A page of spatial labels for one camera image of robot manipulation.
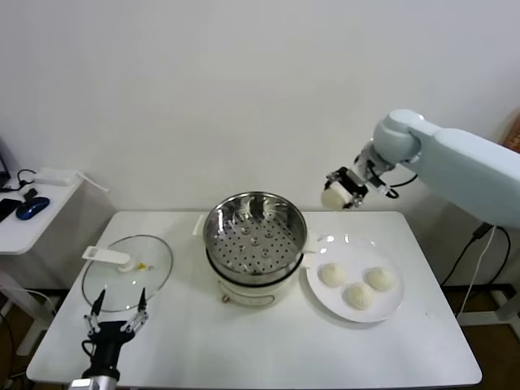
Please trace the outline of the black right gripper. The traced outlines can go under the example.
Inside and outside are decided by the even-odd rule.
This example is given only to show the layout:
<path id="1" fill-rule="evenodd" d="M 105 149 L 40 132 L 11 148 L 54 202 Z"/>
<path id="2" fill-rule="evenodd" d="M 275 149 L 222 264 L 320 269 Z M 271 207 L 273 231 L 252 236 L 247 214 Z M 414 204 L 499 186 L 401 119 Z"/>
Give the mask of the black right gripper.
<path id="1" fill-rule="evenodd" d="M 368 193 L 365 182 L 351 169 L 341 167 L 327 175 L 328 181 L 340 181 L 344 189 L 352 196 L 343 206 L 344 210 L 354 210 L 363 203 L 363 198 Z"/>

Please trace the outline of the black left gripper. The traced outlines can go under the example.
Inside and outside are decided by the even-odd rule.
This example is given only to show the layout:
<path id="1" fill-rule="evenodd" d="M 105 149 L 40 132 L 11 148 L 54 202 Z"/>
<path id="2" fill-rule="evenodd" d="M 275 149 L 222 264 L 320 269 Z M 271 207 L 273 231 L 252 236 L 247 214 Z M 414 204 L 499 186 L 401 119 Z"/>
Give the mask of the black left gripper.
<path id="1" fill-rule="evenodd" d="M 88 339 L 83 341 L 83 351 L 89 357 L 89 367 L 83 373 L 84 378 L 107 376 L 119 380 L 117 369 L 120 351 L 132 340 L 132 332 L 138 332 L 148 320 L 145 288 L 137 305 L 137 312 L 127 321 L 100 322 L 102 303 L 106 295 L 104 288 L 93 302 L 90 313 L 84 316 L 88 330 Z"/>

